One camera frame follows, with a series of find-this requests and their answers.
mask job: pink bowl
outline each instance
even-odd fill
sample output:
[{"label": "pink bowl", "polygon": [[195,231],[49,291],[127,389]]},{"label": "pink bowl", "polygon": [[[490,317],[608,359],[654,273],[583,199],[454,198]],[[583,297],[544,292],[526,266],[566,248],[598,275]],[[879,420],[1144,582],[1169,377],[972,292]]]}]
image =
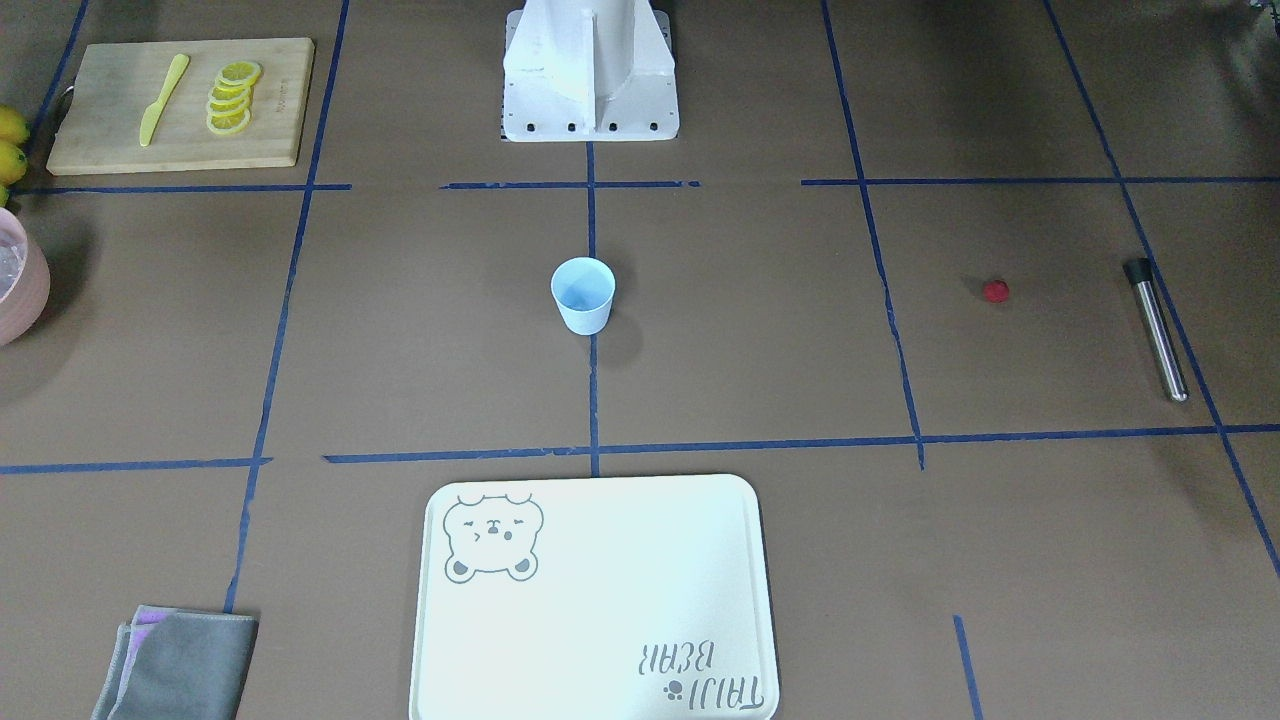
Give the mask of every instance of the pink bowl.
[{"label": "pink bowl", "polygon": [[18,270],[18,279],[0,295],[0,345],[27,332],[49,301],[49,263],[40,246],[27,240],[27,231],[13,213],[0,208],[0,236],[24,247],[27,259]]}]

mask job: gray cloth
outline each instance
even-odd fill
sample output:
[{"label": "gray cloth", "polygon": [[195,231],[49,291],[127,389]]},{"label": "gray cloth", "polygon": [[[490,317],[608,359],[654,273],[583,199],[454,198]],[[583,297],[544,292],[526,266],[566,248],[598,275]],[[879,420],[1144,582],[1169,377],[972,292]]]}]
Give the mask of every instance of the gray cloth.
[{"label": "gray cloth", "polygon": [[244,615],[141,606],[116,630],[91,720],[233,720],[256,634]]}]

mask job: white mounting bracket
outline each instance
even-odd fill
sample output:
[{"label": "white mounting bracket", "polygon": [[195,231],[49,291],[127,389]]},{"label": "white mounting bracket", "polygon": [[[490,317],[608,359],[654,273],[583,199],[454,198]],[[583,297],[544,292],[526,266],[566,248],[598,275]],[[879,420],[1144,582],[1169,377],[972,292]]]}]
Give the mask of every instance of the white mounting bracket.
[{"label": "white mounting bracket", "polygon": [[507,15],[503,136],[671,140],[680,129],[671,19],[649,0],[527,0]]}]

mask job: wooden cutting board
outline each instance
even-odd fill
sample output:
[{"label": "wooden cutting board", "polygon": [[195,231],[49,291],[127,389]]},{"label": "wooden cutting board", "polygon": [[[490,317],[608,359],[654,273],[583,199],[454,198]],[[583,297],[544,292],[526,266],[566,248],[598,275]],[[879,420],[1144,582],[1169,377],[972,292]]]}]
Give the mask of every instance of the wooden cutting board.
[{"label": "wooden cutting board", "polygon": [[[151,145],[138,145],[142,111],[160,95],[169,61],[191,56]],[[123,42],[84,50],[70,110],[58,129],[47,168],[55,176],[284,168],[297,164],[315,44],[308,37]],[[262,65],[252,119],[216,136],[205,106],[218,70],[236,60]]]}]

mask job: metal tube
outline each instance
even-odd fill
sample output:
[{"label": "metal tube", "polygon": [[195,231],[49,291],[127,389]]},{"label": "metal tube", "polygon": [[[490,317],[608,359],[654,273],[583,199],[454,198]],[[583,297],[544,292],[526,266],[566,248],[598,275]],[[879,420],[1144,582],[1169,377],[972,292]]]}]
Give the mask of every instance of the metal tube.
[{"label": "metal tube", "polygon": [[1160,299],[1152,283],[1151,260],[1146,258],[1129,260],[1124,264],[1124,274],[1133,286],[1133,295],[1142,309],[1142,320],[1147,325],[1147,340],[1151,341],[1151,351],[1156,355],[1156,366],[1160,369],[1161,380],[1165,383],[1165,392],[1169,398],[1176,402],[1187,401],[1187,383],[1183,380],[1183,369],[1178,364],[1178,355],[1169,342],[1169,328],[1165,325],[1165,314],[1160,307]]}]

